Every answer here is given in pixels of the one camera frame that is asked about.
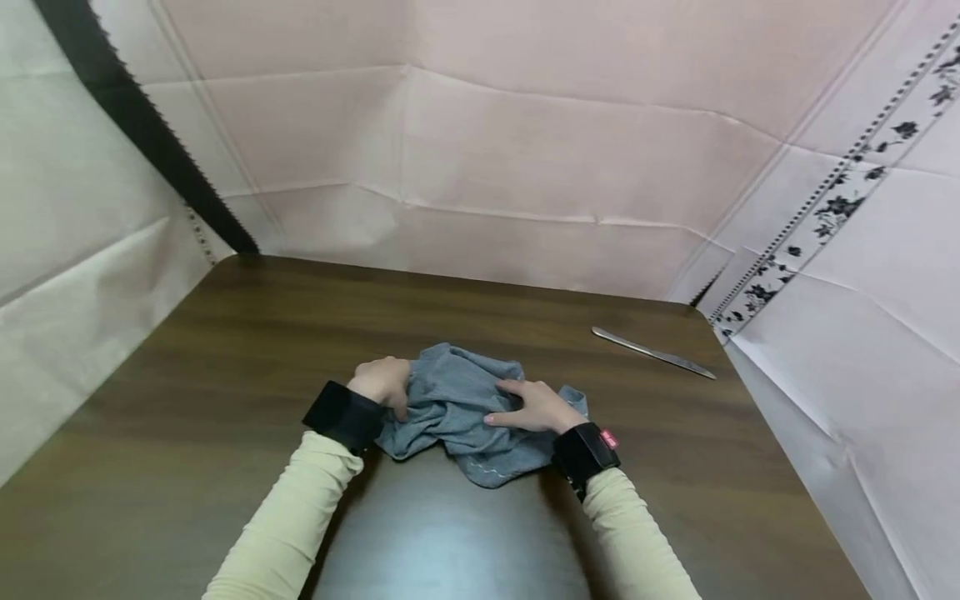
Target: red label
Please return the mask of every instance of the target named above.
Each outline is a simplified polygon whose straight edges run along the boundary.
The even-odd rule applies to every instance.
[[[606,444],[611,450],[616,450],[616,447],[620,445],[620,442],[616,440],[616,438],[608,429],[601,431],[600,437],[603,438],[604,444]]]

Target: forearm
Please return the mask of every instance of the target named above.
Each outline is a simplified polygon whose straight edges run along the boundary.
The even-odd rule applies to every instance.
[[[274,484],[204,600],[296,600],[313,566],[326,526],[363,461],[314,432]]]
[[[700,600],[634,484],[619,468],[587,483],[584,512],[600,539],[620,596],[625,600]]]

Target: black wristband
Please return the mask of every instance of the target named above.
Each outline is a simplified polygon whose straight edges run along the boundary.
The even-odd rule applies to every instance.
[[[573,486],[583,502],[587,497],[587,481],[593,475],[620,466],[613,449],[616,440],[594,423],[583,423],[563,433],[553,442],[553,464]]]
[[[359,456],[383,430],[384,408],[336,381],[327,381],[303,424]]]

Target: paper backdrop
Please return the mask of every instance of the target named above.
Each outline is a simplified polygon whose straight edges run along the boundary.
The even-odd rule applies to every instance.
[[[700,307],[874,598],[960,597],[960,2],[91,5],[266,253],[713,281]],[[228,251],[28,2],[0,11],[3,481]]]
[[[92,5],[264,252],[646,298],[897,8]]]
[[[960,597],[959,12],[891,23],[805,134],[835,156],[757,180],[700,304],[877,599]]]
[[[33,5],[0,3],[0,485],[209,269],[193,227]]]

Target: gray towel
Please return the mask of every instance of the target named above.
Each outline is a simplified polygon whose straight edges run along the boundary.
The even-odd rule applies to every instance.
[[[553,432],[530,433],[490,427],[490,412],[512,411],[521,402],[497,390],[500,379],[523,379],[516,361],[504,362],[437,344],[410,365],[408,420],[388,417],[376,440],[383,451],[402,461],[437,441],[453,456],[467,479],[484,488],[499,488],[511,479],[550,464]],[[569,386],[560,396],[587,414],[587,398]]]

